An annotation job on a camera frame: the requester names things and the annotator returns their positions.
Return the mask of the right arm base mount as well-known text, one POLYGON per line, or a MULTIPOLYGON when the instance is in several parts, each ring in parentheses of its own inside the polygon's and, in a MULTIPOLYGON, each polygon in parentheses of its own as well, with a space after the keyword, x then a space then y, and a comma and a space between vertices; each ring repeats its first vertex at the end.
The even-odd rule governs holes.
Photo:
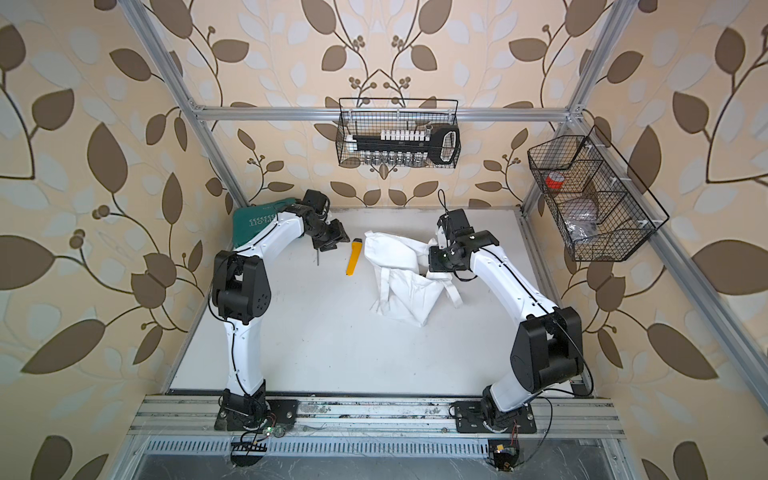
POLYGON ((449 406, 449 415, 455 420, 461 434, 534 434, 535 417, 530 404, 508 412, 499 411, 489 399, 457 401, 449 406))

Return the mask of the yellow knife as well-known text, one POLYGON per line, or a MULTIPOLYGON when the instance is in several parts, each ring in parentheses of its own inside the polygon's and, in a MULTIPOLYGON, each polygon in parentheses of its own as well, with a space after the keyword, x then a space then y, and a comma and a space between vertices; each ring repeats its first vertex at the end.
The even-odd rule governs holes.
POLYGON ((363 247, 363 240, 361 238, 355 238, 351 242, 350 255, 349 255, 349 259, 348 259, 348 263, 345 271, 347 276, 354 275, 360 254, 362 252, 362 247, 363 247))

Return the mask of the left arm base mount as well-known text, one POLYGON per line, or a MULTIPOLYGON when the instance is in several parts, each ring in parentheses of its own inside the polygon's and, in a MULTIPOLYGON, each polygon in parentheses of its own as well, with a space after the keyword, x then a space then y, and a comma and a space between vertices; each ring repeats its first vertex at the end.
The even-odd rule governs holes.
POLYGON ((291 430, 297 420, 299 402, 296 400, 267 399, 225 393, 219 401, 214 429, 216 431, 277 430, 282 436, 291 430))

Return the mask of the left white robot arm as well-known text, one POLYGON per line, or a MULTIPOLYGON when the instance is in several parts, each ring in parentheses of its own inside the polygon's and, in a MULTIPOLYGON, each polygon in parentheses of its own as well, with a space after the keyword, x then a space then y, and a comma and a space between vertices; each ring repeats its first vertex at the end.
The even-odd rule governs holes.
POLYGON ((228 344, 228 379, 222 406, 243 415, 268 410, 261 371, 261 317, 271 303, 267 266, 294 240, 307 236, 316 252, 333 250, 349 237, 342 223, 329 217, 330 203, 303 200, 285 206, 262 231, 233 251, 215 257, 209 306, 224 323, 228 344))

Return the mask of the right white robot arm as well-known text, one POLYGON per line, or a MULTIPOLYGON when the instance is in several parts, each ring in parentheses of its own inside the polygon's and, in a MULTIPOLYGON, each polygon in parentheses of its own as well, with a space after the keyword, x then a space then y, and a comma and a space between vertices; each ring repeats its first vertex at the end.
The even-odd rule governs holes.
POLYGON ((435 273, 472 272, 511 317, 514 341, 509 371, 484 390, 481 400, 487 421, 515 412, 545 389, 583 373, 578 313, 571 307, 559 307, 539 292, 490 232, 439 227, 428 261, 429 270, 435 273))

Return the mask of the white printed tote pouch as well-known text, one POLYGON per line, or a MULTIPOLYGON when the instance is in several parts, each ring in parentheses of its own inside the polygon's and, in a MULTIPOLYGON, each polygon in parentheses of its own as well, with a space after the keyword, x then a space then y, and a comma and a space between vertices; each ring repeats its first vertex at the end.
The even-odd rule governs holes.
POLYGON ((373 266, 378 288, 372 312, 423 327, 441 295, 456 308, 463 305, 451 274, 429 270, 429 249, 437 244, 434 238, 424 243, 388 233, 365 233, 363 253, 373 266))

